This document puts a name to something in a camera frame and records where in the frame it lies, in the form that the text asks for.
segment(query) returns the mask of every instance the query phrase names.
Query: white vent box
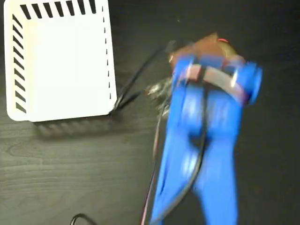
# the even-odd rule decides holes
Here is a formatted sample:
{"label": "white vent box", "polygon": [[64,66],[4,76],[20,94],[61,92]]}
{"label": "white vent box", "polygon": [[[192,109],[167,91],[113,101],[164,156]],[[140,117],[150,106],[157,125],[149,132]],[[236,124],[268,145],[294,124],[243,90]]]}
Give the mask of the white vent box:
{"label": "white vent box", "polygon": [[107,0],[6,0],[4,35],[11,119],[60,120],[113,109]]}

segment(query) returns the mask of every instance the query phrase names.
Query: dark wooden table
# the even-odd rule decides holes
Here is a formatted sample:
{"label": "dark wooden table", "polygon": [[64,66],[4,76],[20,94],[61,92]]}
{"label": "dark wooden table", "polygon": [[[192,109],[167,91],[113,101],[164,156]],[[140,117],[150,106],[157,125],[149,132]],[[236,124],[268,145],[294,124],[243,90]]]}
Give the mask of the dark wooden table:
{"label": "dark wooden table", "polygon": [[[260,96],[245,110],[235,151],[239,224],[299,224],[299,8],[278,0],[109,3],[119,84],[159,45],[214,31],[263,66]],[[116,118],[14,122],[6,113],[1,47],[0,224],[68,225],[78,212],[100,225],[138,224],[152,165],[151,103],[141,98]],[[169,75],[162,56],[135,88]],[[190,208],[197,204],[189,196],[167,224],[201,224]]]}

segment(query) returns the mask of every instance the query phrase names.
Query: brown object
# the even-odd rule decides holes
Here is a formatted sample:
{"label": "brown object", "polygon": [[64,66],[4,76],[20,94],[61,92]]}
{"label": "brown object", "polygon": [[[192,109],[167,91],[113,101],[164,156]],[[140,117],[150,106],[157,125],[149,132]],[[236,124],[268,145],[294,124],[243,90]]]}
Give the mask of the brown object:
{"label": "brown object", "polygon": [[176,64],[179,56],[191,53],[198,57],[201,57],[202,55],[221,56],[227,60],[235,57],[242,58],[237,55],[235,50],[229,44],[220,42],[218,39],[219,37],[217,33],[213,33],[200,39],[193,45],[185,46],[175,52],[172,52],[169,57],[169,62],[172,68]]}

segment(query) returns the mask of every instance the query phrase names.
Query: cable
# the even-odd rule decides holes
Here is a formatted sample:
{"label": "cable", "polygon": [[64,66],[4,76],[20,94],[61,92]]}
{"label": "cable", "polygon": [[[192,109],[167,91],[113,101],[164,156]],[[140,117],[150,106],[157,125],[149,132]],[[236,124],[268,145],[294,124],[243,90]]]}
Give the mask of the cable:
{"label": "cable", "polygon": [[[183,46],[185,46],[186,44],[192,45],[194,43],[193,41],[191,41],[189,39],[188,40],[183,39],[183,40],[180,40],[180,41],[170,41],[166,45],[163,45],[160,48],[158,48],[153,54],[150,55],[150,57],[148,57],[148,59],[142,64],[142,66],[138,69],[138,71],[135,74],[133,74],[133,76],[131,78],[129,78],[127,83],[121,89],[120,96],[118,97],[112,111],[117,111],[117,110],[120,109],[121,102],[124,100],[125,96],[128,94],[128,92],[133,87],[136,80],[141,76],[142,72],[147,68],[147,66],[149,64],[151,64],[160,53],[162,53],[162,52],[171,53],[171,52],[174,52],[176,49],[182,47],[181,46],[182,44],[181,44],[181,45],[177,46],[177,48],[175,48],[175,44],[176,43],[178,44],[180,42],[182,42]],[[139,97],[143,93],[143,91],[144,90],[138,91],[135,94],[133,94],[132,96],[130,96],[128,98],[128,100],[126,100],[126,103],[124,105],[122,105],[122,108],[124,108],[129,103],[134,101],[137,97]]]}
{"label": "cable", "polygon": [[72,220],[70,225],[75,225],[75,222],[78,218],[82,218],[84,219],[86,222],[88,222],[90,225],[97,225],[96,222],[94,222],[91,218],[89,218],[87,215],[83,214],[83,213],[78,213],[76,214]]}
{"label": "cable", "polygon": [[170,214],[170,212],[173,211],[179,205],[182,199],[187,195],[187,193],[190,191],[198,177],[203,162],[203,156],[205,153],[205,145],[207,140],[207,96],[208,90],[206,89],[205,85],[203,85],[201,146],[191,178],[189,179],[186,186],[182,189],[182,191],[176,196],[174,201],[169,205],[169,207],[165,209],[161,214],[159,214],[159,216],[156,219],[154,219],[154,221],[151,222],[150,225],[158,225],[160,221],[165,219]]}

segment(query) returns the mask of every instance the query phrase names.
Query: black slot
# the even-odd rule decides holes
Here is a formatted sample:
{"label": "black slot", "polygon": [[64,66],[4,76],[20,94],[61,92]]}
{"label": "black slot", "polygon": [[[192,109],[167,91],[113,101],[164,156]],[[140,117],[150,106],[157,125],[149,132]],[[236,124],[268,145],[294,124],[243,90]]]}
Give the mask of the black slot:
{"label": "black slot", "polygon": [[48,2],[46,2],[46,3],[43,3],[43,5],[44,5],[44,7],[45,7],[45,10],[46,10],[48,16],[49,16],[50,18],[53,18],[53,14],[52,14],[52,11],[51,11],[50,4],[49,4]]}
{"label": "black slot", "polygon": [[26,102],[26,99],[19,92],[15,91],[15,96],[21,99],[23,102]]}
{"label": "black slot", "polygon": [[84,2],[83,0],[77,0],[79,8],[80,8],[80,12],[82,15],[85,15],[85,8],[84,8]]}
{"label": "black slot", "polygon": [[64,16],[64,12],[62,11],[62,7],[61,7],[60,1],[56,1],[56,2],[54,2],[54,4],[55,4],[55,6],[57,8],[57,12],[60,15],[60,17],[63,17]]}
{"label": "black slot", "polygon": [[66,3],[67,3],[67,8],[69,9],[70,15],[75,15],[72,1],[66,1]]}
{"label": "black slot", "polygon": [[14,52],[23,60],[23,55],[14,47]]}
{"label": "black slot", "polygon": [[17,38],[15,38],[15,36],[13,36],[13,41],[16,42],[20,48],[24,49],[23,45],[19,42],[19,40]]}
{"label": "black slot", "polygon": [[18,31],[18,29],[14,25],[13,25],[13,31],[16,32],[20,36],[20,38],[23,39],[23,35]]}
{"label": "black slot", "polygon": [[15,17],[14,14],[13,14],[13,20],[23,29],[22,24],[19,22],[19,20],[17,19],[17,17]]}
{"label": "black slot", "polygon": [[23,85],[21,85],[17,80],[15,80],[15,86],[20,88],[22,91],[25,91],[25,88],[23,87]]}
{"label": "black slot", "polygon": [[42,14],[41,14],[41,11],[39,10],[38,4],[35,3],[35,4],[31,4],[31,5],[33,7],[34,12],[37,14],[37,17],[39,19],[41,19],[42,18]]}
{"label": "black slot", "polygon": [[14,57],[14,63],[24,70],[24,66]]}
{"label": "black slot", "polygon": [[17,69],[14,69],[14,73],[15,73],[18,77],[20,77],[22,80],[25,81],[25,77],[24,77],[22,74],[20,74],[20,72],[19,72]]}
{"label": "black slot", "polygon": [[20,104],[19,103],[15,103],[15,107],[18,109],[18,110],[21,110],[23,113],[26,113],[26,110],[22,107],[22,106],[20,106]]}
{"label": "black slot", "polygon": [[95,0],[89,0],[90,2],[90,8],[92,10],[92,13],[95,14],[96,13],[96,4],[95,4]]}
{"label": "black slot", "polygon": [[31,20],[31,16],[30,16],[30,14],[29,14],[29,11],[28,11],[28,9],[27,9],[27,6],[26,6],[26,5],[20,5],[20,7],[21,7],[22,11],[24,12],[24,15],[26,16],[26,18],[27,18],[28,20]]}

